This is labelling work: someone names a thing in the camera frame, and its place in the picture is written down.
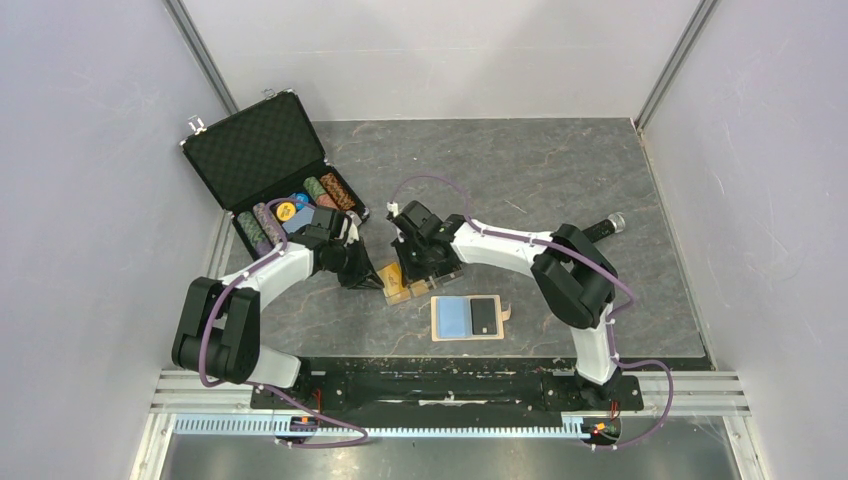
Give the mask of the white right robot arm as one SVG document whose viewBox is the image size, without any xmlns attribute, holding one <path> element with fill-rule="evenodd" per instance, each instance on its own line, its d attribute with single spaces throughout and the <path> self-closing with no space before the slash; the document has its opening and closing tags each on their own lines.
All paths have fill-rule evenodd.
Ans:
<svg viewBox="0 0 848 480">
<path fill-rule="evenodd" d="M 391 202 L 387 210 L 405 283 L 444 277 L 471 264 L 533 278 L 551 313 L 571 330 L 580 400 L 602 408 L 617 396 L 620 369 L 612 359 L 605 322 L 618 274 L 595 244 L 623 231 L 621 214 L 586 229 L 563 224 L 553 232 L 522 232 L 459 214 L 441 219 L 418 201 L 405 207 Z"/>
</svg>

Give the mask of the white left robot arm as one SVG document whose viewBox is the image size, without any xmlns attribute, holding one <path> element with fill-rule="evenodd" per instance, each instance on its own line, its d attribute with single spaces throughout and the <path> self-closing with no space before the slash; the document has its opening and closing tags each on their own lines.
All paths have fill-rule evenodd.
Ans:
<svg viewBox="0 0 848 480">
<path fill-rule="evenodd" d="M 311 221 L 244 269 L 221 279 L 198 277 L 187 290 L 172 362 L 215 386 L 267 384 L 290 407 L 306 405 L 313 379 L 302 361 L 263 345 L 261 313 L 292 286 L 326 271 L 341 287 L 376 289 L 384 284 L 352 218 L 317 206 Z"/>
</svg>

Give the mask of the black VIP card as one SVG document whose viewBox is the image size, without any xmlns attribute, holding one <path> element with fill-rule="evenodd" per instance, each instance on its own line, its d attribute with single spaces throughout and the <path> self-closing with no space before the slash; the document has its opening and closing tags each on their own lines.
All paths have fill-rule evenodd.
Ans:
<svg viewBox="0 0 848 480">
<path fill-rule="evenodd" d="M 499 310 L 496 299 L 472 298 L 470 300 L 473 336 L 497 336 L 499 332 Z"/>
</svg>

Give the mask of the tan leather card holder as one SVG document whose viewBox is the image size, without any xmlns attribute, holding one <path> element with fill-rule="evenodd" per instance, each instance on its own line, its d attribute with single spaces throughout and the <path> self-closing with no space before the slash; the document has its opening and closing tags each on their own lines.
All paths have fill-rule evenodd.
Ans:
<svg viewBox="0 0 848 480">
<path fill-rule="evenodd" d="M 473 336 L 470 300 L 493 297 L 499 310 L 499 332 L 497 336 Z M 512 314 L 510 304 L 503 304 L 499 295 L 434 296 L 430 299 L 431 339 L 433 342 L 490 341 L 502 340 L 505 336 L 504 323 Z"/>
</svg>

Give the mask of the clear acrylic card box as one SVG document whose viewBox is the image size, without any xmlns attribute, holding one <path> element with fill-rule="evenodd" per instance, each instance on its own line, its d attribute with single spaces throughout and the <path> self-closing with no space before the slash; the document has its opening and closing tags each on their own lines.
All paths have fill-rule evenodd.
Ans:
<svg viewBox="0 0 848 480">
<path fill-rule="evenodd" d="M 429 276 L 422 280 L 416 281 L 405 281 L 403 277 L 403 284 L 408 287 L 412 293 L 412 298 L 422 297 L 430 294 L 432 291 L 437 290 L 441 287 L 444 287 L 450 283 L 458 281 L 464 277 L 464 272 L 459 269 L 453 272 L 450 272 L 446 275 L 440 277 Z"/>
</svg>

